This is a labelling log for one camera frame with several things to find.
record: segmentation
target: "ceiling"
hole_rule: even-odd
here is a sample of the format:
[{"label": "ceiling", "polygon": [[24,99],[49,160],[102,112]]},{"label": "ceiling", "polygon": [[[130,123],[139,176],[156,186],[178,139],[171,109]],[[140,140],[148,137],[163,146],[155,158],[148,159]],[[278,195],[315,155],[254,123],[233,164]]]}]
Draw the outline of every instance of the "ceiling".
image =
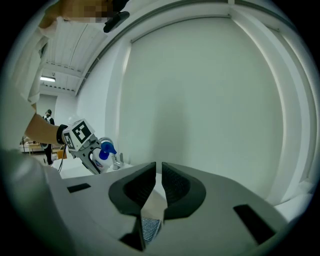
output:
[{"label": "ceiling", "polygon": [[100,24],[59,22],[54,38],[45,48],[42,75],[55,82],[41,81],[45,95],[76,95],[84,77],[83,71],[97,48],[107,38]]}]

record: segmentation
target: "black pants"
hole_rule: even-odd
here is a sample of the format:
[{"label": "black pants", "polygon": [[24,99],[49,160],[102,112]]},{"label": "black pants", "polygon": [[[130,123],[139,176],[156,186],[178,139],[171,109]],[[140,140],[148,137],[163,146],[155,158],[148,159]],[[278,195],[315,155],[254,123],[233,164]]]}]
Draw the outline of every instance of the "black pants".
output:
[{"label": "black pants", "polygon": [[52,145],[49,144],[48,147],[44,150],[44,153],[46,155],[46,161],[48,165],[52,165],[52,160],[51,160],[51,151],[52,151]]}]

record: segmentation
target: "black rectangular slot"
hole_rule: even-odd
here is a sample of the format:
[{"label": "black rectangular slot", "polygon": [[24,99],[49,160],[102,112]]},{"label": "black rectangular slot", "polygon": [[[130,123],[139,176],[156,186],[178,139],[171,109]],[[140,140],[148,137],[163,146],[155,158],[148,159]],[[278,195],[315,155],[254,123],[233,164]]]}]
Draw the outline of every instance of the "black rectangular slot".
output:
[{"label": "black rectangular slot", "polygon": [[88,189],[90,187],[91,186],[88,183],[82,183],[82,184],[75,185],[75,186],[68,186],[67,189],[69,190],[70,193],[74,193],[74,192]]},{"label": "black rectangular slot", "polygon": [[265,223],[249,205],[238,205],[233,207],[233,209],[259,245],[275,234],[267,223]]}]

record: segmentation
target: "black wristband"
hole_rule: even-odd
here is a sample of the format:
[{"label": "black wristband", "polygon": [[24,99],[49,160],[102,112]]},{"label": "black wristband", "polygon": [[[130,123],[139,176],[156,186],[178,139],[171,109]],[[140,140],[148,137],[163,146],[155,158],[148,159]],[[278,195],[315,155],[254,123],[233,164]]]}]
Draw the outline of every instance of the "black wristband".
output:
[{"label": "black wristband", "polygon": [[61,144],[61,145],[64,145],[64,141],[62,139],[62,132],[64,129],[68,128],[67,125],[64,125],[64,124],[61,124],[58,128],[58,130],[56,131],[56,141]]}]

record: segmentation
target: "white sleeve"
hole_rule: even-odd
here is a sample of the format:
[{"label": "white sleeve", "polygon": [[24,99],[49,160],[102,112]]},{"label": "white sleeve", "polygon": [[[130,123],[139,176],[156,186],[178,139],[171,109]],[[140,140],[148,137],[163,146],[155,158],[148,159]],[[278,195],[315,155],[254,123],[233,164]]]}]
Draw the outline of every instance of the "white sleeve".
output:
[{"label": "white sleeve", "polygon": [[11,84],[2,86],[0,109],[0,147],[18,149],[36,111]]}]

